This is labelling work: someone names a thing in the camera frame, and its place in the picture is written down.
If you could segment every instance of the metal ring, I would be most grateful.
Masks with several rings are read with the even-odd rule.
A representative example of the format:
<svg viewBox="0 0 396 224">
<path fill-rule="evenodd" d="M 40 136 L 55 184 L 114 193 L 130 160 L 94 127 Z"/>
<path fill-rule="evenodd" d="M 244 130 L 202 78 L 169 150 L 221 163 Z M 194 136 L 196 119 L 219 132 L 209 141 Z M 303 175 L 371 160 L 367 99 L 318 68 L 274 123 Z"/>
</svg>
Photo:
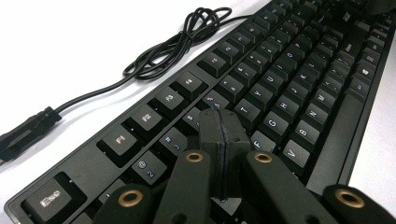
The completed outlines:
<svg viewBox="0 0 396 224">
<path fill-rule="evenodd" d="M 199 161 L 201 161 L 201 160 L 203 160 L 204 159 L 204 156 L 203 155 L 201 155 L 200 153 L 197 153 L 197 152 L 192 152 L 192 153 L 189 153 L 189 154 L 187 154 L 187 156 L 186 156 L 186 160 L 187 161 L 190 161 L 190 162 L 199 162 Z"/>
<path fill-rule="evenodd" d="M 349 196 L 354 199 L 354 201 L 350 201 L 346 199 L 344 196 Z M 347 189 L 338 189 L 335 192 L 335 197 L 340 201 L 341 203 L 344 203 L 350 207 L 354 208 L 362 208 L 364 206 L 364 200 L 361 198 L 359 195 L 355 194 L 352 191 L 349 191 Z"/>
<path fill-rule="evenodd" d="M 256 159 L 256 161 L 262 162 L 262 163 L 267 163 L 267 162 L 271 162 L 272 161 L 272 157 L 265 154 L 265 153 L 256 153 L 256 155 L 254 155 L 254 159 Z"/>
<path fill-rule="evenodd" d="M 125 197 L 130 195 L 130 194 L 134 194 L 136 195 L 136 198 L 134 198 L 133 200 L 125 200 Z M 119 197 L 119 204 L 122 207 L 132 207 L 135 206 L 137 204 L 139 204 L 143 199 L 143 194 L 142 192 L 140 192 L 137 189 L 130 189 L 128 191 L 123 192 L 120 197 Z"/>
</svg>

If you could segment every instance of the black plastic part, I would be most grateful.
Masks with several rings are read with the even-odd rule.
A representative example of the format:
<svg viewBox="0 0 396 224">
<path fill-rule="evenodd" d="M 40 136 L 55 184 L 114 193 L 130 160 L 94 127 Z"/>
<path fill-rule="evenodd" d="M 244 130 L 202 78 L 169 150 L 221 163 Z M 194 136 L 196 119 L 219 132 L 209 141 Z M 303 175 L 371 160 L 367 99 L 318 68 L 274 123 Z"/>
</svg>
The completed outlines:
<svg viewBox="0 0 396 224">
<path fill-rule="evenodd" d="M 241 160 L 253 149 L 237 115 L 228 110 L 207 109 L 200 114 L 200 149 L 213 161 L 211 196 L 226 200 L 240 197 Z"/>
<path fill-rule="evenodd" d="M 147 223 L 151 203 L 152 193 L 148 187 L 125 185 L 110 195 L 93 219 L 93 224 Z"/>
<path fill-rule="evenodd" d="M 62 117 L 50 106 L 0 136 L 0 160 L 10 161 L 42 137 Z"/>
<path fill-rule="evenodd" d="M 210 214 L 210 157 L 188 150 L 177 159 L 153 223 L 207 223 Z"/>
<path fill-rule="evenodd" d="M 396 223 L 396 219 L 379 204 L 348 186 L 327 187 L 321 202 L 340 223 Z"/>
<path fill-rule="evenodd" d="M 262 212 L 265 223 L 337 223 L 271 152 L 249 152 L 242 176 L 244 198 Z"/>
</svg>

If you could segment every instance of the keyboard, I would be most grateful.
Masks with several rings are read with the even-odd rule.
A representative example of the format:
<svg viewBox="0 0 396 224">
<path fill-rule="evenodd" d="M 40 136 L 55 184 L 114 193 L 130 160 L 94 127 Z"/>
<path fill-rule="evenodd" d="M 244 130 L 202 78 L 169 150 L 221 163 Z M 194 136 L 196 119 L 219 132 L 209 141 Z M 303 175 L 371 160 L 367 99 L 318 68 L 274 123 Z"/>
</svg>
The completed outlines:
<svg viewBox="0 0 396 224">
<path fill-rule="evenodd" d="M 90 223 L 114 189 L 160 186 L 209 107 L 233 110 L 253 146 L 278 155 L 313 192 L 346 182 L 394 16 L 352 22 L 359 1 L 338 7 L 271 2 L 9 200 L 7 213 L 21 223 Z M 63 192 L 72 203 L 47 212 Z M 213 200 L 212 219 L 241 221 L 239 204 Z"/>
</svg>

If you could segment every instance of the black cable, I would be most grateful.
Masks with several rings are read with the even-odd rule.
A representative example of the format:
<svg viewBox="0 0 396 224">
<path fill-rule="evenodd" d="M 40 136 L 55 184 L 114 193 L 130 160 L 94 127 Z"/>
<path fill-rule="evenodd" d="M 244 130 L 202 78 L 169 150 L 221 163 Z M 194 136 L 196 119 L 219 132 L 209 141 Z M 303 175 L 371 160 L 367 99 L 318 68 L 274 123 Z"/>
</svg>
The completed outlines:
<svg viewBox="0 0 396 224">
<path fill-rule="evenodd" d="M 217 13 L 221 11 L 226 13 L 219 16 Z M 228 7 L 220 7 L 215 10 L 203 7 L 197 8 L 187 16 L 182 31 L 165 42 L 146 50 L 127 66 L 123 71 L 124 78 L 122 80 L 100 90 L 81 95 L 55 110 L 49 106 L 10 132 L 2 134 L 0 136 L 0 162 L 10 161 L 18 157 L 26 148 L 39 141 L 56 122 L 62 119 L 60 113 L 68 107 L 93 96 L 113 91 L 133 77 L 143 80 L 160 77 L 180 61 L 191 47 L 205 42 L 221 26 L 232 21 L 248 18 L 248 16 L 242 16 L 222 22 L 231 12 L 232 10 Z"/>
<path fill-rule="evenodd" d="M 137 59 L 128 65 L 124 71 L 124 78 L 108 87 L 97 91 L 92 91 L 81 95 L 55 109 L 55 112 L 61 113 L 66 108 L 75 105 L 81 101 L 103 94 L 108 91 L 113 91 L 122 86 L 133 77 L 141 80 L 154 79 L 165 74 L 171 69 L 180 59 L 186 54 L 191 47 L 199 45 L 212 37 L 221 26 L 232 21 L 242 20 L 248 16 L 241 16 L 232 18 L 225 22 L 223 21 L 232 13 L 229 7 L 220 7 L 215 10 L 210 8 L 199 7 L 194 12 L 190 13 L 185 22 L 181 32 L 172 36 L 165 42 L 156 45 L 142 54 Z"/>
</svg>

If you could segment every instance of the white surface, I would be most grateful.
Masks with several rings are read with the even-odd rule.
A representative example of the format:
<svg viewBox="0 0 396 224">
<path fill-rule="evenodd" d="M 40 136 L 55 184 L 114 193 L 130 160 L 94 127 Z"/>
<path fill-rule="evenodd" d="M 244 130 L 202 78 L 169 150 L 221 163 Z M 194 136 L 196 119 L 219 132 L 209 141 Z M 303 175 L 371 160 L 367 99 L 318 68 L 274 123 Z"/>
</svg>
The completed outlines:
<svg viewBox="0 0 396 224">
<path fill-rule="evenodd" d="M 396 36 L 388 57 L 349 186 L 361 190 L 396 217 Z"/>
<path fill-rule="evenodd" d="M 139 53 L 177 33 L 185 17 L 198 7 L 231 7 L 234 17 L 250 14 L 268 1 L 136 2 L 2 1 L 0 134 L 10 131 L 49 105 L 56 108 L 81 94 L 120 80 L 122 70 Z M 181 64 L 167 75 L 171 75 L 212 43 L 207 42 L 192 49 Z M 392 83 L 395 83 L 395 77 L 392 78 Z M 89 100 L 87 104 L 74 107 L 75 110 L 62 113 L 63 120 L 44 140 L 30 147 L 15 161 L 1 165 L 0 223 L 11 223 L 3 210 L 5 202 L 11 196 L 45 173 L 163 80 L 161 78 L 150 83 L 132 81 L 122 91 L 105 94 Z M 391 107 L 388 112 L 387 117 L 378 116 L 375 112 L 372 117 L 392 118 Z M 393 125 L 391 133 L 396 133 L 394 127 L 396 125 Z M 390 149 L 395 145 L 394 139 L 381 136 L 381 133 L 370 139 L 378 141 L 381 146 L 388 145 Z M 396 216 L 394 178 L 390 183 L 391 178 L 381 176 L 387 172 L 392 174 L 395 167 L 391 161 L 395 158 L 396 150 L 385 150 L 383 147 L 375 149 L 391 153 L 375 153 L 388 158 L 389 163 L 385 163 L 383 158 L 366 162 L 363 160 L 363 164 L 358 162 L 359 167 L 380 168 L 383 171 L 366 176 L 366 172 L 372 171 L 359 168 L 356 173 L 360 175 L 354 174 L 352 180 L 359 176 L 364 181 L 352 183 L 356 183 L 354 186 L 358 189 L 365 188 L 364 192 L 372 197 L 387 195 L 388 198 L 379 196 L 375 199 L 390 208 Z"/>
</svg>

